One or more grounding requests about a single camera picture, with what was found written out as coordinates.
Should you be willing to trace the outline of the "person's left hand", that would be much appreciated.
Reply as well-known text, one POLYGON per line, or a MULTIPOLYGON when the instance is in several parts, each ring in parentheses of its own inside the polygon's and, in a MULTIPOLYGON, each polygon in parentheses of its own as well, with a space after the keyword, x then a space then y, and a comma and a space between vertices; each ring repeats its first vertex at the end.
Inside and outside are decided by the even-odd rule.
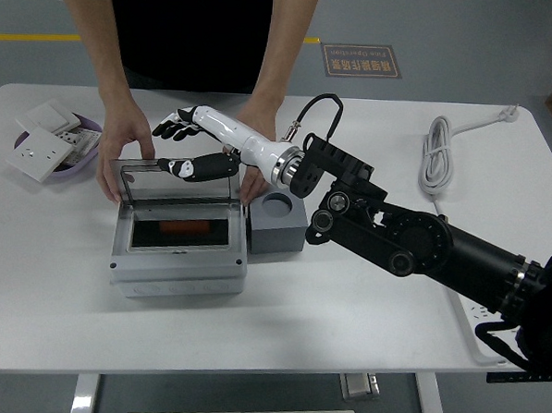
MULTIPOLYGON (((247 103, 238 113, 237 119, 244 125, 253 128, 269 140, 276 140, 276 109, 247 103)), ((261 170, 248 166, 239 188, 239 199, 244 206, 260 197, 269 188, 262 177, 261 170)))

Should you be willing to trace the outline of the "person's right hand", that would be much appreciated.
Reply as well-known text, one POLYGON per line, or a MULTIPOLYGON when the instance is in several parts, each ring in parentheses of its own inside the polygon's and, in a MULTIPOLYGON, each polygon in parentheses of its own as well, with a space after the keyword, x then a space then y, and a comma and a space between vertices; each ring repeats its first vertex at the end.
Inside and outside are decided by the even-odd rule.
POLYGON ((123 148, 133 141, 140 145, 142 159, 154 159, 152 131, 145 114, 137 104, 106 107, 104 131, 99 143, 96 178, 104 195, 119 203, 118 191, 111 162, 119 158, 123 148))

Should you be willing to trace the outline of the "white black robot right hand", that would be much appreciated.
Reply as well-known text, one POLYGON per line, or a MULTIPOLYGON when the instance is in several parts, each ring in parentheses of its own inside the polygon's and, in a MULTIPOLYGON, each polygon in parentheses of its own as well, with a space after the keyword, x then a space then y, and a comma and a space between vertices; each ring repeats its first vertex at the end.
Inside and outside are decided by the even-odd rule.
POLYGON ((159 167, 188 182, 211 181, 234 176, 240 164, 256 166, 263 178, 277 188, 285 188, 283 180, 287 163, 299 150, 289 142, 272 141, 243 123, 207 105, 178 109, 166 117, 152 134, 162 139, 183 140, 206 132, 232 149, 193 159, 160 159, 159 167))

